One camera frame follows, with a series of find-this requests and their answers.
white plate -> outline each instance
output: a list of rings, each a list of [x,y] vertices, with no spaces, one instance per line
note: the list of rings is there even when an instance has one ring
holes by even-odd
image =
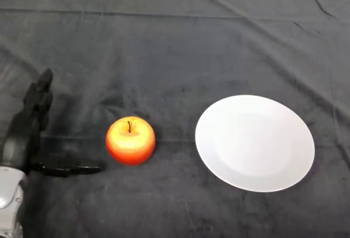
[[[251,191],[286,189],[308,173],[315,154],[302,119],[268,98],[224,98],[204,111],[196,145],[205,165],[224,182]]]

table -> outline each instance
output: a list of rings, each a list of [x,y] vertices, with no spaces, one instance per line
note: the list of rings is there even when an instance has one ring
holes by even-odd
[[[349,0],[0,0],[0,130],[54,71],[42,151],[101,159],[91,176],[32,172],[26,237],[350,236]],[[314,137],[309,174],[276,193],[217,179],[194,142],[232,95],[271,98]],[[107,153],[110,124],[138,115],[157,147],[142,166]]]

apple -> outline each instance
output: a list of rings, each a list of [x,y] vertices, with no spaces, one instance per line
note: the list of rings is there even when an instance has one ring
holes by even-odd
[[[153,153],[155,135],[152,127],[138,117],[126,117],[113,123],[106,135],[111,156],[126,165],[139,165]]]

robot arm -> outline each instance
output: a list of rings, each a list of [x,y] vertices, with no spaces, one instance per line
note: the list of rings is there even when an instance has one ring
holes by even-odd
[[[21,238],[17,212],[23,200],[23,187],[30,170],[49,176],[89,174],[101,170],[91,160],[51,158],[39,153],[40,133],[47,127],[53,101],[50,91],[53,73],[46,70],[32,83],[24,98],[24,107],[16,114],[0,148],[0,238]]]

